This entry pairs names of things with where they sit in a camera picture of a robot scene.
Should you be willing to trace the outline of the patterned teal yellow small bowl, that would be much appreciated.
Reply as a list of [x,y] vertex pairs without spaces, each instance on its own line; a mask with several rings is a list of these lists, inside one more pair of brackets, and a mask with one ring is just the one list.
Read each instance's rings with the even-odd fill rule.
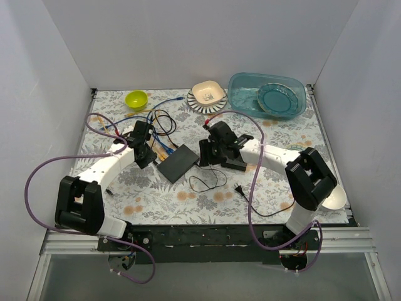
[[307,149],[308,146],[303,145],[303,144],[290,144],[290,145],[286,146],[286,148],[287,148],[287,150],[291,150],[291,151],[296,150],[298,152],[301,152],[301,151],[304,151],[305,149]]

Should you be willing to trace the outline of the teal transparent plastic tub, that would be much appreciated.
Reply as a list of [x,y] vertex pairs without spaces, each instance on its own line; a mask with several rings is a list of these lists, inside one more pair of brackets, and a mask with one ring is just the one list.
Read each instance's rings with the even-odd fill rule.
[[[292,117],[277,117],[263,111],[258,104],[258,90],[268,83],[281,83],[290,87],[299,98],[301,108]],[[306,92],[301,82],[294,78],[260,73],[237,73],[229,81],[227,90],[228,101],[234,110],[244,112],[252,117],[262,119],[291,120],[300,116],[306,110]]]

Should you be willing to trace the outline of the striped white blue plate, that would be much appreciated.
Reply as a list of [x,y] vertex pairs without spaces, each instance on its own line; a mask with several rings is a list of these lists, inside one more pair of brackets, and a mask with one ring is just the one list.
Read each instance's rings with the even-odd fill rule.
[[227,92],[225,89],[223,91],[223,97],[216,103],[213,103],[212,105],[201,105],[196,99],[194,94],[192,93],[192,90],[189,90],[186,96],[186,102],[188,106],[195,112],[202,114],[202,115],[209,115],[209,114],[214,114],[220,110],[222,110],[227,102],[228,102],[228,97],[227,97]]

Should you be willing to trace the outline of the teal glass plate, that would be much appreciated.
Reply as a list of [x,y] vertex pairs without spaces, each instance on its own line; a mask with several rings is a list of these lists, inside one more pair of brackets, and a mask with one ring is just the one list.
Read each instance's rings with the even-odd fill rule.
[[268,83],[258,90],[257,101],[266,113],[277,117],[292,117],[301,108],[295,92],[281,83]]

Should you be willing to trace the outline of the floral patterned table mat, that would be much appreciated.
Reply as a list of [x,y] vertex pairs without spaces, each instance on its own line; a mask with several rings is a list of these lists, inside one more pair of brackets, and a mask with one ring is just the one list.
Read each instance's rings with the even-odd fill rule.
[[[204,115],[186,102],[187,90],[147,91],[147,112],[156,113],[158,130],[169,135],[153,141],[160,159],[167,148],[186,145],[199,151],[199,141],[208,133]],[[318,150],[326,162],[330,155],[313,102],[293,120],[250,121],[226,111],[219,116],[237,134],[250,134],[265,143],[286,149],[303,144]],[[269,169],[248,165],[245,172],[219,166],[192,167],[176,183],[170,183],[155,164],[144,169],[132,164],[109,185],[104,194],[107,214],[133,224],[281,224],[294,209],[293,195],[285,176]]]

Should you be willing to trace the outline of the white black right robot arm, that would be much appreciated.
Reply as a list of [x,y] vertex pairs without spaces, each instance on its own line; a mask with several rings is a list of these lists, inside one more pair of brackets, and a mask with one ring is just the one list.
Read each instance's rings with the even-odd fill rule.
[[199,142],[200,166],[240,161],[287,177],[295,206],[283,240],[288,248],[300,248],[306,242],[304,229],[311,226],[315,212],[338,185],[320,153],[311,147],[295,151],[265,145],[251,135],[236,135],[225,122],[205,123],[203,128],[209,136]]

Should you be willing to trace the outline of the lime green plastic bowl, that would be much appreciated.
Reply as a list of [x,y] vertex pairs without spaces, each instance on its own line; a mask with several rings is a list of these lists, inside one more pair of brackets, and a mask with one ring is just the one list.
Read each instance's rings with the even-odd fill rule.
[[136,112],[143,110],[147,103],[148,95],[141,90],[134,90],[125,97],[125,104]]

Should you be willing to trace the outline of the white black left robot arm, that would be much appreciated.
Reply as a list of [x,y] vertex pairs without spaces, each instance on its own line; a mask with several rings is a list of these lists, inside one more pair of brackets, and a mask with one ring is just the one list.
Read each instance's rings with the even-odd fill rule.
[[153,133],[152,124],[139,120],[123,131],[128,144],[125,150],[117,152],[123,141],[116,139],[106,157],[76,177],[64,177],[58,191],[56,224],[87,235],[111,236],[118,250],[128,250],[133,245],[133,235],[126,230],[128,222],[106,215],[103,193],[130,164],[144,169],[156,160],[156,153],[147,144]]

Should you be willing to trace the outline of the aluminium frame rail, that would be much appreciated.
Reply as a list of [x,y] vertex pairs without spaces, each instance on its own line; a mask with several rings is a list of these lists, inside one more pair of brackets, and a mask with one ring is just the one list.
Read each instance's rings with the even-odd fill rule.
[[[96,253],[96,236],[66,235],[50,231],[40,253],[89,255]],[[323,228],[323,253],[375,253],[377,248],[367,227]]]

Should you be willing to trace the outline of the cream square panda bowl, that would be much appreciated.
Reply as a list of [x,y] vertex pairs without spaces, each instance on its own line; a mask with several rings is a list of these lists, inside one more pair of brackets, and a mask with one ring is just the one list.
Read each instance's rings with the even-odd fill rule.
[[192,94],[202,106],[210,106],[219,102],[225,96],[225,91],[215,81],[208,80],[192,87]]

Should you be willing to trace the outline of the black network switch box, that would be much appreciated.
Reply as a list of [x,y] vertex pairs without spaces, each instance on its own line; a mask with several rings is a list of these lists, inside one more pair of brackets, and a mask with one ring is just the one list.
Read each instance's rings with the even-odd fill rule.
[[195,152],[186,145],[181,145],[157,166],[157,170],[174,184],[198,161],[199,156]]

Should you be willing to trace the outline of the white ceramic bowl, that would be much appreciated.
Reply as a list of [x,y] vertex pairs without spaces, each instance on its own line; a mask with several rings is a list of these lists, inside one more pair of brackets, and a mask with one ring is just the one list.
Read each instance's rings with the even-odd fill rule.
[[343,208],[346,205],[347,196],[345,190],[337,185],[331,194],[322,202],[322,211],[336,211]]

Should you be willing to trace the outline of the black power adapter brick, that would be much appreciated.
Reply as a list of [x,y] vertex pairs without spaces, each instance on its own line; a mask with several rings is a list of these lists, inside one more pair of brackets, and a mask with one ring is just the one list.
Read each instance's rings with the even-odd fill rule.
[[241,159],[236,159],[236,160],[226,159],[225,162],[221,163],[221,166],[241,172],[245,172],[247,168],[247,164],[243,162]]

